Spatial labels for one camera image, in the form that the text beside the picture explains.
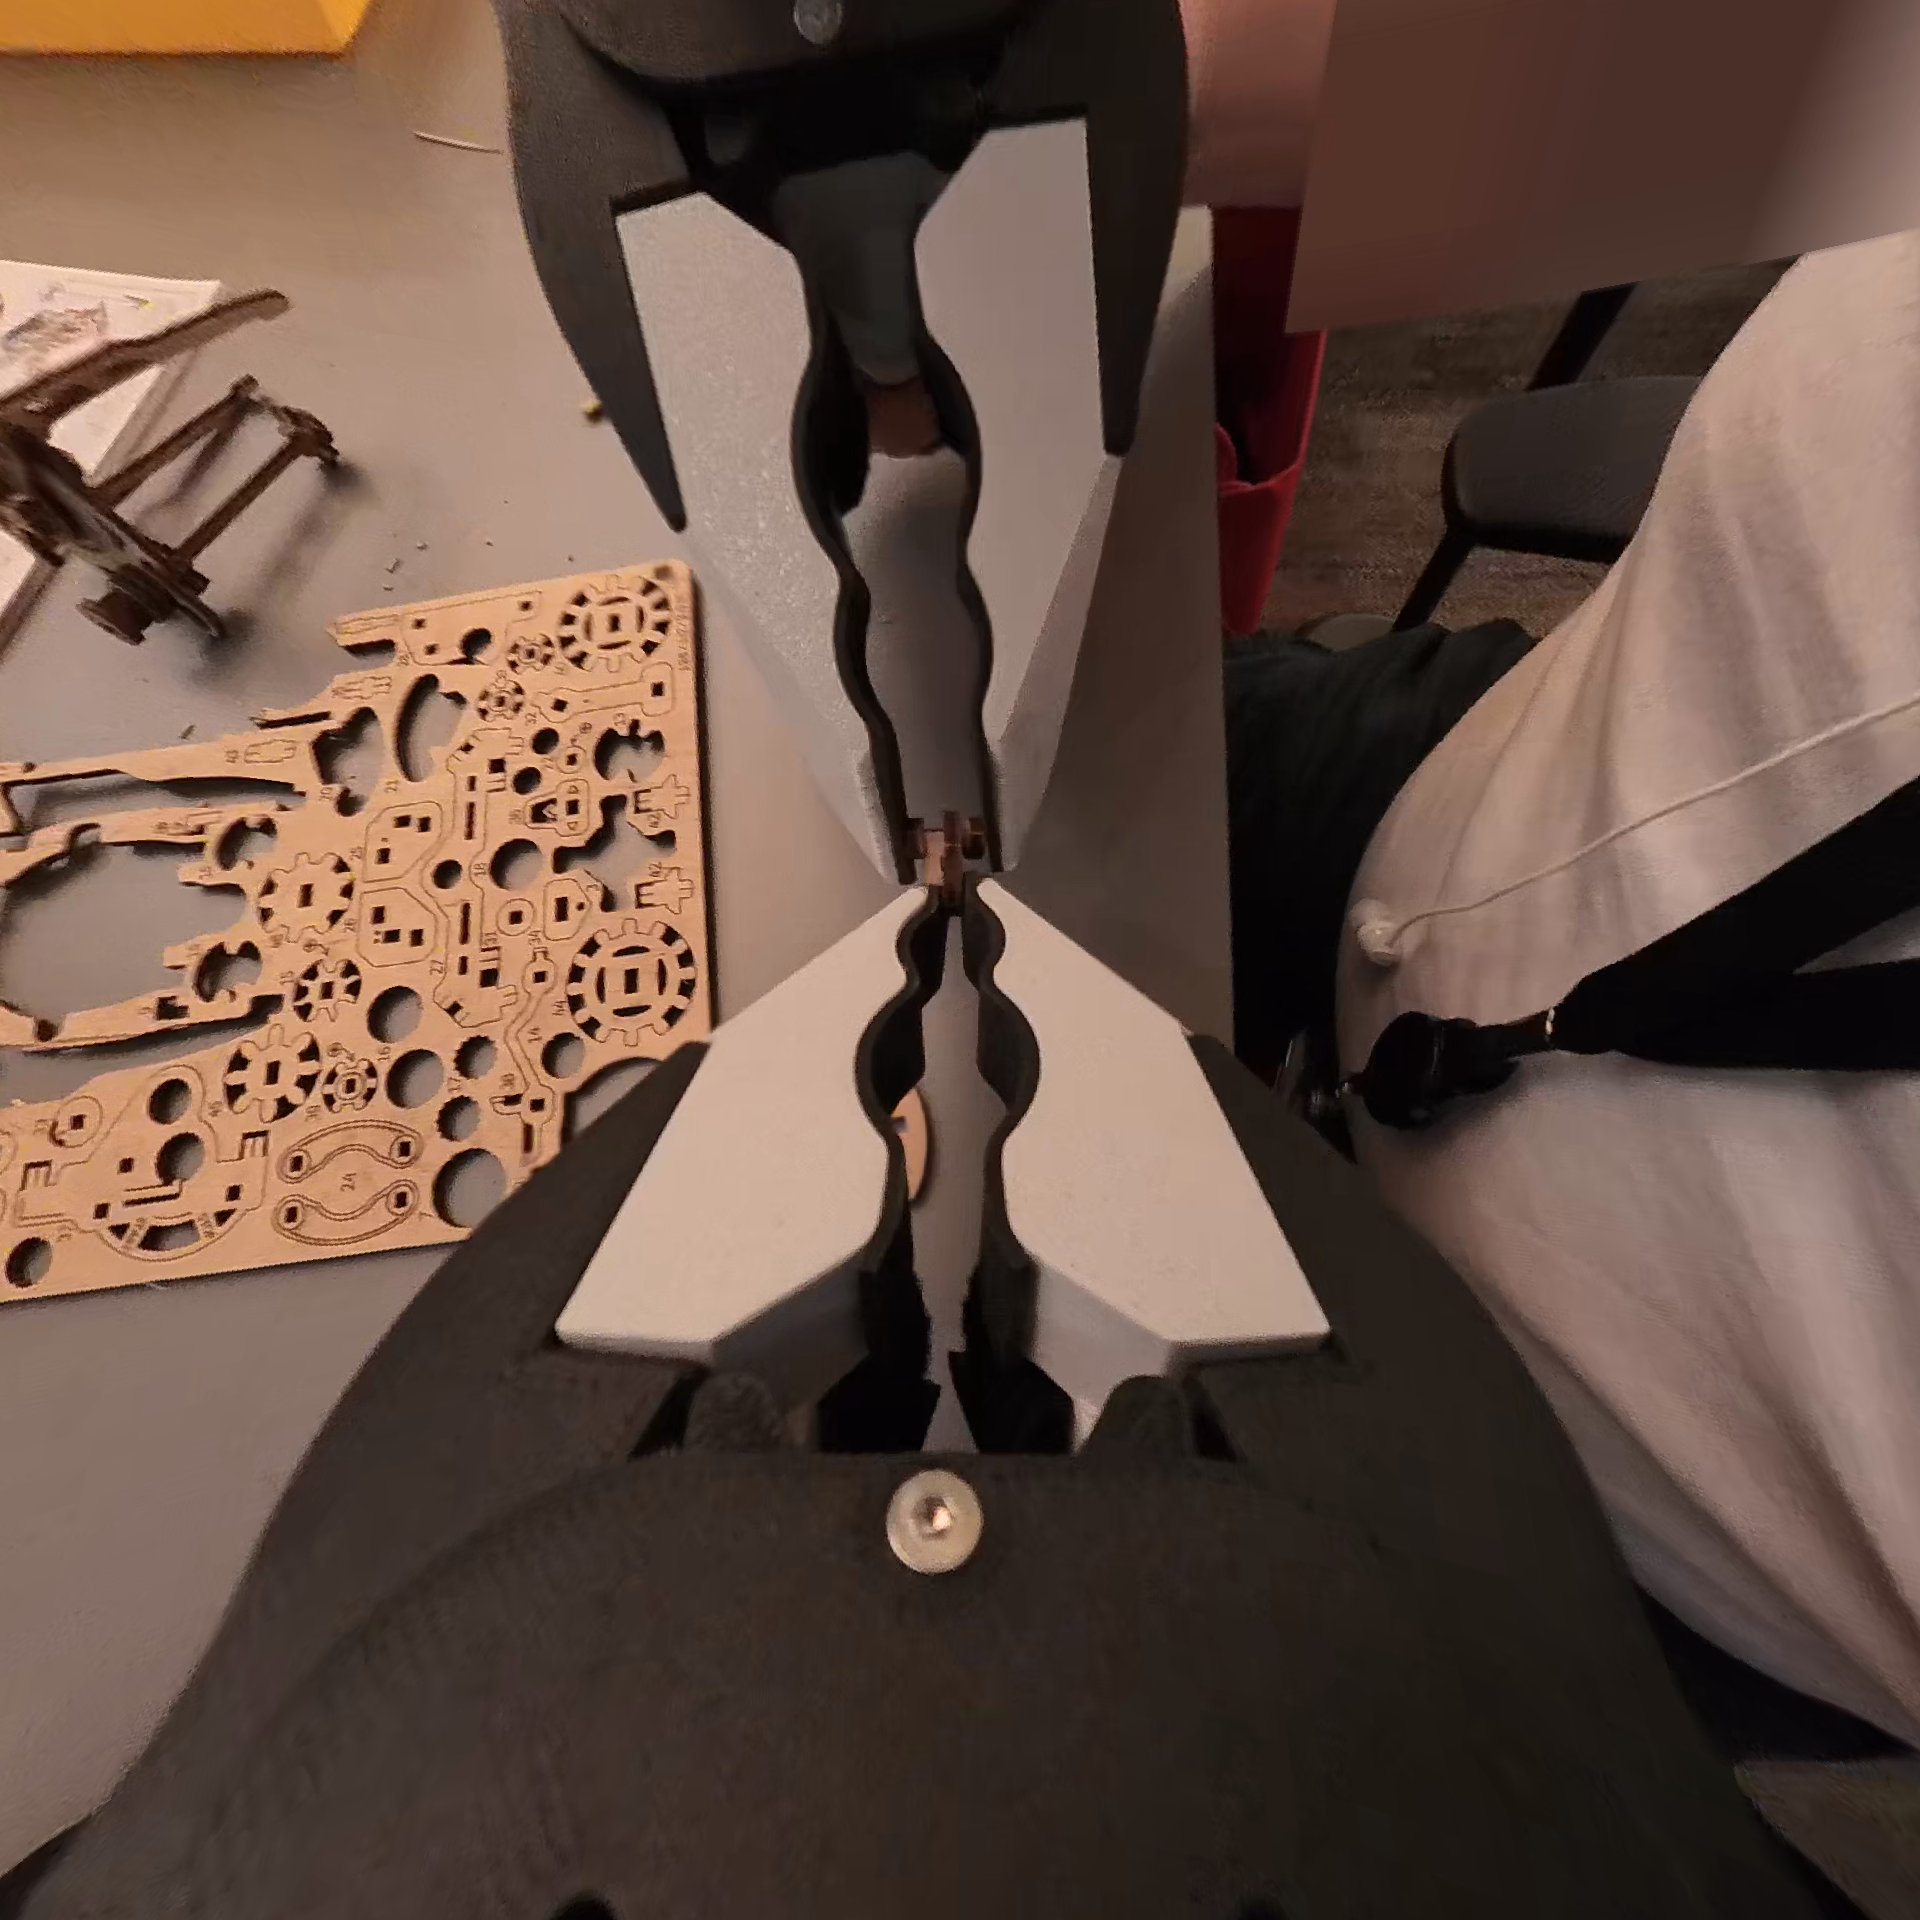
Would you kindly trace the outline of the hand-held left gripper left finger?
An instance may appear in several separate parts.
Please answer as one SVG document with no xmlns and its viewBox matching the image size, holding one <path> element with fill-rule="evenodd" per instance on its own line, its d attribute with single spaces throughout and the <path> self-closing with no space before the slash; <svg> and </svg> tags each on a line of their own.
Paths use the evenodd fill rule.
<svg viewBox="0 0 1920 1920">
<path fill-rule="evenodd" d="M 907 884 L 714 1033 L 559 1313 L 565 1346 L 751 1377 L 827 1452 L 923 1447 L 941 1393 L 899 1112 L 946 921 Z"/>
</svg>

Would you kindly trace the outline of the laser-cut wooden parts sheet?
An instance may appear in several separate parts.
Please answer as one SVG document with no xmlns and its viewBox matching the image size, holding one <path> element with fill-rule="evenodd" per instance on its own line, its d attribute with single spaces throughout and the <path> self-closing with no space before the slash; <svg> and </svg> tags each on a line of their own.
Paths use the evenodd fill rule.
<svg viewBox="0 0 1920 1920">
<path fill-rule="evenodd" d="M 183 856 L 234 923 L 4 1049 L 180 1042 L 4 1104 L 4 1304 L 467 1236 L 573 1098 L 714 1031 L 703 660 L 683 560 L 347 615 L 371 664 L 247 731 L 4 764 L 4 892 Z"/>
</svg>

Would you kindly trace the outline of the yellow plastic bin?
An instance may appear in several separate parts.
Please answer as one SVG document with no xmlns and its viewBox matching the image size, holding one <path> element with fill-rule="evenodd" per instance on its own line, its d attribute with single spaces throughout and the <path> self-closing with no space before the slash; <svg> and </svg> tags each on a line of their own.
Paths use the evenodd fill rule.
<svg viewBox="0 0 1920 1920">
<path fill-rule="evenodd" d="M 3 3 L 3 58 L 339 58 L 371 3 Z"/>
</svg>

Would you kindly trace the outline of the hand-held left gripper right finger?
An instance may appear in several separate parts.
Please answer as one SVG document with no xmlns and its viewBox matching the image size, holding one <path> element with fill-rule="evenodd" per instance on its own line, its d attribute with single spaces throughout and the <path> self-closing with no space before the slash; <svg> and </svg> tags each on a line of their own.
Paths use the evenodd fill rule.
<svg viewBox="0 0 1920 1920">
<path fill-rule="evenodd" d="M 998 880 L 962 959 L 998 1121 L 950 1383 L 983 1455 L 1066 1455 L 1112 1391 L 1330 1337 L 1192 1035 Z"/>
</svg>

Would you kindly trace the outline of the open instruction booklet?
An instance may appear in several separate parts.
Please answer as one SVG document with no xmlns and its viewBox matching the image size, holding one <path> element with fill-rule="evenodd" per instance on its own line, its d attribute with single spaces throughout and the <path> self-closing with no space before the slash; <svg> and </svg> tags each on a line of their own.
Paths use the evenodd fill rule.
<svg viewBox="0 0 1920 1920">
<path fill-rule="evenodd" d="M 68 368 L 107 343 L 144 338 L 195 319 L 224 297 L 214 279 L 165 279 L 130 272 L 86 272 L 4 259 L 3 264 L 3 401 L 39 377 Z M 160 419 L 190 356 L 132 372 L 107 394 L 52 424 L 50 444 L 84 477 L 119 471 L 160 444 Z"/>
</svg>

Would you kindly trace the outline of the black office chair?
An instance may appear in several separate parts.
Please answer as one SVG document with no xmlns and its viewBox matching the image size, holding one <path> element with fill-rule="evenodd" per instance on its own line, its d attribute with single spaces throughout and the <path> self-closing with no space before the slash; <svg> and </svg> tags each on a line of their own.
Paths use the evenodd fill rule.
<svg viewBox="0 0 1920 1920">
<path fill-rule="evenodd" d="M 1523 391 L 1487 399 L 1454 431 L 1443 464 L 1445 533 L 1395 632 L 1440 611 L 1480 549 L 1613 565 L 1640 527 L 1695 375 L 1587 380 L 1634 281 L 1579 296 Z"/>
</svg>

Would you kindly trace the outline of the small dark wooden gear part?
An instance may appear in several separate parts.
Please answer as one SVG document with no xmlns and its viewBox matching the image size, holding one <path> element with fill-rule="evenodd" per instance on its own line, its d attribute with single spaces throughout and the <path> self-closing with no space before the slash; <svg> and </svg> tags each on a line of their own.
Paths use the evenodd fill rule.
<svg viewBox="0 0 1920 1920">
<path fill-rule="evenodd" d="M 903 850 L 912 883 L 955 915 L 964 905 L 970 877 L 987 868 L 991 839 L 980 816 L 946 810 L 935 818 L 907 818 Z"/>
</svg>

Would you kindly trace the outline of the red plastic bin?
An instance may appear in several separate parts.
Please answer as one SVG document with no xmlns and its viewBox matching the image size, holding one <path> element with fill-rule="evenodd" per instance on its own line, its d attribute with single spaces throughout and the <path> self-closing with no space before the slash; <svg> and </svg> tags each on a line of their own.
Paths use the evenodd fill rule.
<svg viewBox="0 0 1920 1920">
<path fill-rule="evenodd" d="M 1211 210 L 1216 577 L 1226 634 L 1260 629 L 1306 471 L 1326 361 L 1288 324 L 1296 209 Z"/>
</svg>

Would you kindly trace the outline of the person's right hand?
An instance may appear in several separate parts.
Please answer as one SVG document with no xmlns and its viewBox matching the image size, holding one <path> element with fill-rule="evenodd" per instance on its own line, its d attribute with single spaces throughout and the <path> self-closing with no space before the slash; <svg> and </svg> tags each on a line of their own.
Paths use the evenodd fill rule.
<svg viewBox="0 0 1920 1920">
<path fill-rule="evenodd" d="M 882 381 L 858 372 L 854 384 L 866 410 L 870 455 L 918 459 L 946 447 L 940 408 L 920 375 Z"/>
</svg>

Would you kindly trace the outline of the partly built wooden model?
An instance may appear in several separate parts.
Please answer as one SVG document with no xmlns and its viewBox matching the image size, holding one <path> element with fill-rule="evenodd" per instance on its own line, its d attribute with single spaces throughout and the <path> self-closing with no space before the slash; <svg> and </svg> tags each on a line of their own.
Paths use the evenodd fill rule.
<svg viewBox="0 0 1920 1920">
<path fill-rule="evenodd" d="M 103 589 L 84 600 L 80 611 L 114 639 L 139 644 L 154 626 L 183 620 L 211 640 L 224 640 L 228 626 L 205 600 L 207 577 L 198 567 L 200 556 L 224 540 L 290 468 L 311 463 L 334 473 L 341 466 L 341 451 L 318 417 L 274 401 L 252 375 L 237 377 L 222 399 L 107 473 L 86 473 L 72 452 L 54 444 L 59 424 L 134 377 L 170 368 L 240 327 L 279 321 L 290 306 L 290 297 L 282 290 L 224 297 L 154 333 L 101 341 L 66 363 L 37 372 L 4 399 L 4 533 L 23 541 L 48 569 L 72 560 L 91 567 Z M 179 540 L 165 541 L 126 517 L 124 507 L 134 492 L 176 466 L 187 452 L 224 441 L 253 417 L 274 421 L 277 451 L 222 497 L 198 523 Z"/>
</svg>

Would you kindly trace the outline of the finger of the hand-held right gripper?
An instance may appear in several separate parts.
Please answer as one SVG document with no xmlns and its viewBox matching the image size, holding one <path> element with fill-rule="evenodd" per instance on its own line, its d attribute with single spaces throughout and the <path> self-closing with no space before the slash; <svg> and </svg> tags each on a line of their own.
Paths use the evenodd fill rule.
<svg viewBox="0 0 1920 1920">
<path fill-rule="evenodd" d="M 1048 792 L 1120 477 L 1102 432 L 1083 121 L 983 136 L 920 221 L 916 267 L 974 424 L 967 569 L 989 626 L 980 731 L 1007 873 Z"/>
<path fill-rule="evenodd" d="M 707 193 L 636 209 L 620 236 L 688 553 L 822 802 L 876 873 L 907 880 L 896 731 L 866 668 L 872 600 L 832 473 L 868 463 L 844 329 L 782 237 Z"/>
</svg>

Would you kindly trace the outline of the person's dark trousers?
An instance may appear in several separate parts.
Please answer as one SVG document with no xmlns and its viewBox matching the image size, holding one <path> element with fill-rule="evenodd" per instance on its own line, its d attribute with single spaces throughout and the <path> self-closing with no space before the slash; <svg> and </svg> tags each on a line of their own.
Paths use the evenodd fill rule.
<svg viewBox="0 0 1920 1920">
<path fill-rule="evenodd" d="M 1260 1076 L 1333 1018 L 1338 936 L 1395 797 L 1534 648 L 1504 618 L 1341 652 L 1296 634 L 1228 644 L 1231 1048 Z"/>
</svg>

